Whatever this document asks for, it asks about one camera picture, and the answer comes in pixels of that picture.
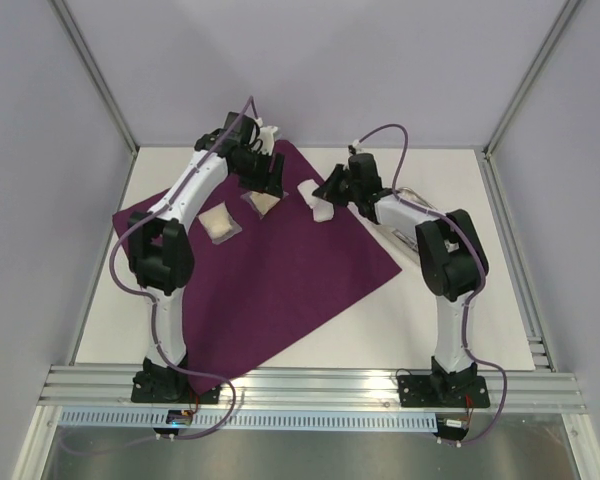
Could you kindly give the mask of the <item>gauze packet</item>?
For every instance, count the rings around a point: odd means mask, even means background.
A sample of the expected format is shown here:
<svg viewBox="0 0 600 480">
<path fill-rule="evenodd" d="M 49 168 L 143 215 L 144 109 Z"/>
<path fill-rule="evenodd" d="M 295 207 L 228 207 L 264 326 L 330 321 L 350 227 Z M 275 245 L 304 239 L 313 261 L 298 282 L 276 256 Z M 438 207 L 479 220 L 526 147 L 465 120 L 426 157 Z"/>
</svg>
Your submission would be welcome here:
<svg viewBox="0 0 600 480">
<path fill-rule="evenodd" d="M 281 201 L 279 197 L 253 191 L 244 193 L 241 199 L 258 214 L 260 219 L 264 218 Z"/>
<path fill-rule="evenodd" d="M 214 245 L 222 244 L 242 232 L 242 227 L 231 216 L 222 202 L 197 216 Z"/>
</svg>

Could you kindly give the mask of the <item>white cotton pad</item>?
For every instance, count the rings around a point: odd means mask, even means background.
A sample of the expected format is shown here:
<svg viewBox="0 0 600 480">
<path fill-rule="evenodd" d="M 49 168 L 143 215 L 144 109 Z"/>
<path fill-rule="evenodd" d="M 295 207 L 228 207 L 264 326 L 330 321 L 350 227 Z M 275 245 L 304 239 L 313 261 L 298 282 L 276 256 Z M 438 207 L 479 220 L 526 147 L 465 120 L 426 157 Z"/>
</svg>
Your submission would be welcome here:
<svg viewBox="0 0 600 480">
<path fill-rule="evenodd" d="M 307 179 L 297 186 L 298 192 L 310 209 L 316 208 L 320 202 L 320 198 L 314 195 L 317 188 L 318 184 L 313 179 Z"/>
<path fill-rule="evenodd" d="M 313 220 L 316 223 L 324 223 L 334 218 L 334 206 L 326 201 L 318 200 L 312 208 Z"/>
</svg>

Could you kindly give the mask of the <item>steel instrument tray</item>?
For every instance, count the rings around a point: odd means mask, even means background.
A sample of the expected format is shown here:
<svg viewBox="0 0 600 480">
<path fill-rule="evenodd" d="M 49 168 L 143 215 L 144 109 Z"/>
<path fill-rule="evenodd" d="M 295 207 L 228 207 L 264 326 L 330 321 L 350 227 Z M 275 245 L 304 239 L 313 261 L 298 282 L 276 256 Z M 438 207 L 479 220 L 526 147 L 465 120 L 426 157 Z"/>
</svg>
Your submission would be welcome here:
<svg viewBox="0 0 600 480">
<path fill-rule="evenodd" d="M 434 205 L 432 205 L 428 200 L 410 187 L 400 187 L 398 192 L 402 198 L 416 203 L 425 209 L 435 208 Z M 415 235 L 404 235 L 397 229 L 385 225 L 376 225 L 374 229 L 386 240 L 388 240 L 394 247 L 396 247 L 405 257 L 408 257 L 414 264 L 420 265 L 420 257 Z"/>
</svg>

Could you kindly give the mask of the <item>purple cloth mat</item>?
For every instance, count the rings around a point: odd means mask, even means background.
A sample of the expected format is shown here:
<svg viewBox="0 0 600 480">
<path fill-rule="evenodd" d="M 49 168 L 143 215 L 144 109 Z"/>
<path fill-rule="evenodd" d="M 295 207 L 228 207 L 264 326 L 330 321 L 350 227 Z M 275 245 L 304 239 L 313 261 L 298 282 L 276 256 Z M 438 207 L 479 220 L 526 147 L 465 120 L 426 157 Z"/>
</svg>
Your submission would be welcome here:
<svg viewBox="0 0 600 480">
<path fill-rule="evenodd" d="M 214 243 L 199 220 L 188 228 L 195 258 L 192 277 L 177 303 L 174 330 L 148 339 L 142 356 L 158 363 L 157 346 L 170 360 L 200 372 L 190 385 L 199 394 L 217 377 L 236 378 L 267 362 L 396 277 L 401 269 L 348 210 L 323 223 L 297 187 L 320 176 L 289 141 L 275 149 L 285 158 L 284 199 L 260 215 L 236 176 L 217 186 L 200 211 L 218 207 L 240 230 Z"/>
</svg>

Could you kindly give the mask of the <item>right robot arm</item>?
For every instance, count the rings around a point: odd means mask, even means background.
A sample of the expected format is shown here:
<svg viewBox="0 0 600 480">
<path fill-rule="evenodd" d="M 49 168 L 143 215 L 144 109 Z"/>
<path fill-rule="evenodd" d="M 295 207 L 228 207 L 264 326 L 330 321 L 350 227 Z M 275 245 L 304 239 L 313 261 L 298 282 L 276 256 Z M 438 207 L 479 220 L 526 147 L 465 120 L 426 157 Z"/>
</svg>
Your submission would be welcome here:
<svg viewBox="0 0 600 480">
<path fill-rule="evenodd" d="M 444 405 L 455 404 L 478 380 L 469 351 L 472 303 L 484 288 L 488 261 L 468 212 L 444 214 L 385 187 L 370 153 L 338 164 L 312 196 L 332 205 L 356 206 L 370 222 L 416 243 L 421 274 L 436 297 L 437 344 L 425 389 Z"/>
</svg>

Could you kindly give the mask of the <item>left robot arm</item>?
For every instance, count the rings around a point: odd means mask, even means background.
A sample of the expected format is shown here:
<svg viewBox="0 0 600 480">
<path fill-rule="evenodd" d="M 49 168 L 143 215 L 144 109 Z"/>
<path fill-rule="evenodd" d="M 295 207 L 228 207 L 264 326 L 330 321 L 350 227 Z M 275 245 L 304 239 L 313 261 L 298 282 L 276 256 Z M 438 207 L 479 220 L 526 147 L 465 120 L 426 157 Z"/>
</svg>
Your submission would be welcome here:
<svg viewBox="0 0 600 480">
<path fill-rule="evenodd" d="M 284 156 L 274 151 L 279 128 L 231 112 L 225 125 L 200 137 L 174 185 L 148 211 L 131 214 L 113 247 L 109 269 L 115 284 L 149 306 L 150 345 L 143 361 L 158 371 L 154 388 L 177 401 L 189 389 L 182 303 L 194 271 L 188 238 L 193 221 L 211 194 L 233 176 L 251 191 L 283 196 Z"/>
</svg>

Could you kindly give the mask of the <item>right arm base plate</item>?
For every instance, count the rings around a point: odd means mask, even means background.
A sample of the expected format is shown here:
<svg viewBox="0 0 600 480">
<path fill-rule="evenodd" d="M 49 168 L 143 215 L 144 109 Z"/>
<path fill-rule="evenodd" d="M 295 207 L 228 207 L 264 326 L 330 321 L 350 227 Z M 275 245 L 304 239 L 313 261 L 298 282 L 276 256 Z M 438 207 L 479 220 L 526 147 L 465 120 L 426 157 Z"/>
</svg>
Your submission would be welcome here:
<svg viewBox="0 0 600 480">
<path fill-rule="evenodd" d="M 434 385 L 430 375 L 402 374 L 396 380 L 402 408 L 486 409 L 491 406 L 486 380 L 482 376 L 468 385 L 439 388 Z"/>
</svg>

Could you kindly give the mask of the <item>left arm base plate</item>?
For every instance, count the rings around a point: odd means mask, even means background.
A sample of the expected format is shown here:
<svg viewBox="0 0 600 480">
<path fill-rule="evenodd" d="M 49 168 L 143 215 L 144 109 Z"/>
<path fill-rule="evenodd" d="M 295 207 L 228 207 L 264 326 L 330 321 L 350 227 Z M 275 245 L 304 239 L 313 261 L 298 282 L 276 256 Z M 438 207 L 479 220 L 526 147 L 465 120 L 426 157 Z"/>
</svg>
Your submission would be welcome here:
<svg viewBox="0 0 600 480">
<path fill-rule="evenodd" d="M 139 371 L 133 378 L 131 402 L 137 404 L 194 404 L 217 405 L 220 385 L 200 393 L 194 390 L 187 378 L 171 370 Z"/>
</svg>

